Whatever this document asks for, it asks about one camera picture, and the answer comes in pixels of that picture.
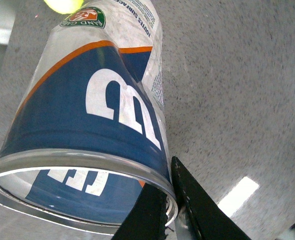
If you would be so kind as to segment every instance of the logo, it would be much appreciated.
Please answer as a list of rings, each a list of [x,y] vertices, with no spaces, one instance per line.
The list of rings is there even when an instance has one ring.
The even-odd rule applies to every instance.
[[[95,6],[83,7],[60,24],[61,27],[89,26],[104,29],[106,16]]]
[[[120,86],[118,122],[142,135],[144,127],[146,138],[161,150],[161,145],[156,138],[151,116],[146,104],[139,93],[132,86],[127,85],[124,79],[115,71],[103,68],[92,75],[86,89],[86,112],[88,114],[114,120],[114,109],[109,108],[106,102],[106,90],[111,82],[117,82]],[[134,98],[139,102],[144,126],[139,124],[136,120]]]

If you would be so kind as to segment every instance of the blue label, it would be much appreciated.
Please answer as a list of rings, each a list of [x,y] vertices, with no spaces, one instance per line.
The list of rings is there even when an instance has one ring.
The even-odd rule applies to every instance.
[[[137,85],[149,56],[120,56],[114,47],[105,46],[64,64],[18,112],[0,157],[35,149],[100,152],[143,164],[170,181],[154,108]],[[110,174],[96,196],[86,193],[86,187],[97,173],[89,171],[79,189],[67,184],[74,174],[69,170],[58,181],[41,170],[26,199],[77,218],[121,223],[142,189],[135,179]]]

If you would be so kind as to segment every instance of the granite surface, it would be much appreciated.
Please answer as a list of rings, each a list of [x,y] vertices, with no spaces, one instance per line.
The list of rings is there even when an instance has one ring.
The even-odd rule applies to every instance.
[[[295,1],[153,3],[170,154],[216,203],[245,176],[258,183],[231,219],[253,240],[274,240],[295,222]],[[42,0],[26,1],[16,16],[0,76],[0,147],[64,17]],[[110,238],[0,207],[0,240]]]

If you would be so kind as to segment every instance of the tennis ball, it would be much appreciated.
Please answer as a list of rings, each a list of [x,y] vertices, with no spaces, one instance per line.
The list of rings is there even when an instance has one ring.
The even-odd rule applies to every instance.
[[[59,14],[71,14],[78,10],[84,0],[44,0],[44,2]]]

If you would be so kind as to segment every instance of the red logo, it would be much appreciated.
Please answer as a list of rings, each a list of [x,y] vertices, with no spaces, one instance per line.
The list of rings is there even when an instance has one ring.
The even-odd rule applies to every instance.
[[[92,8],[84,8],[81,11],[73,14],[69,17],[70,21],[96,21],[98,19],[98,13]]]

